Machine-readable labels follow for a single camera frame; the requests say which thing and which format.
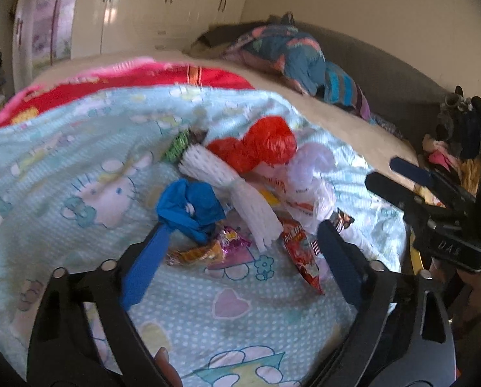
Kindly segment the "right hand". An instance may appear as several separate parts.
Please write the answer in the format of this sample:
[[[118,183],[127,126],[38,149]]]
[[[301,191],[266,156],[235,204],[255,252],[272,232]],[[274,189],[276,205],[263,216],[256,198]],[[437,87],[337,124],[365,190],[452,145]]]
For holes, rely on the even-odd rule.
[[[452,329],[459,334],[481,330],[481,273],[457,269],[456,276],[463,286],[458,288],[455,300],[448,307]]]

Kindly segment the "left hand painted nails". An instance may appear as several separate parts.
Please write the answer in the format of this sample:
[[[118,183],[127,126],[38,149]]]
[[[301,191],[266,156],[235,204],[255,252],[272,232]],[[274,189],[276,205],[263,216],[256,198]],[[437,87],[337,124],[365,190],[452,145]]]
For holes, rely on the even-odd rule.
[[[183,383],[176,369],[171,365],[167,348],[162,347],[154,356],[154,361],[164,378],[172,387],[182,387]]]

